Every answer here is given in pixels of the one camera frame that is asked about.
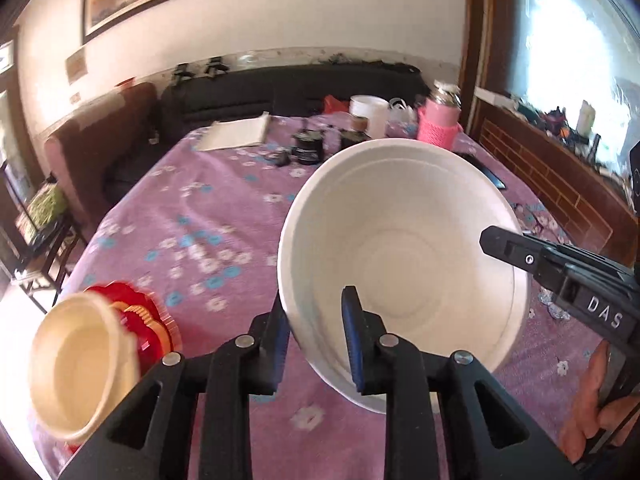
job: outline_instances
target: red plastic bag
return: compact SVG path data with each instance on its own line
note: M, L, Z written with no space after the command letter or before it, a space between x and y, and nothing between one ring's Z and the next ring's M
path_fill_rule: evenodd
M349 102L338 101L334 96L328 95L324 98L324 113L333 114L336 112L348 112Z

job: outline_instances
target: hand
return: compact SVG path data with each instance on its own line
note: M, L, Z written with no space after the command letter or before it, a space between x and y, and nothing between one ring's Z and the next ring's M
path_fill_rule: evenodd
M601 428L613 431L640 402L640 397L624 397L598 410L598 391L607 373L609 343L602 341L589 360L589 367L580 378L580 387L574 399L571 415L560 431L560 449L572 462L577 462L588 438ZM633 429L640 412L625 425L612 443L621 446Z

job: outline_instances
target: sofa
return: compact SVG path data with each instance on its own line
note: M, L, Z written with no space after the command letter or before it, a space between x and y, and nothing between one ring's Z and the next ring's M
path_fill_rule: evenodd
M348 101L370 94L413 104L428 95L409 65L320 64L259 68L197 76L168 86L160 97L143 82L80 108L47 137L51 173L82 231L91 237L102 218L168 150L213 121L322 112L325 96Z

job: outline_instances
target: pink thermos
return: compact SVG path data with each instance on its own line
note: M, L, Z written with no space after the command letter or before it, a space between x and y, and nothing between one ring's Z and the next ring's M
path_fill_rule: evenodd
M424 106L418 110L420 127L418 140L434 144L446 150L453 147L453 141L462 130L460 118L460 88L454 84L434 81Z

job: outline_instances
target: brown lid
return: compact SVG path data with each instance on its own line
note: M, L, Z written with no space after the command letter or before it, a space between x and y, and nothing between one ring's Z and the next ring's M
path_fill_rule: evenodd
M351 116L351 129L356 132L366 132L369 120L366 117Z

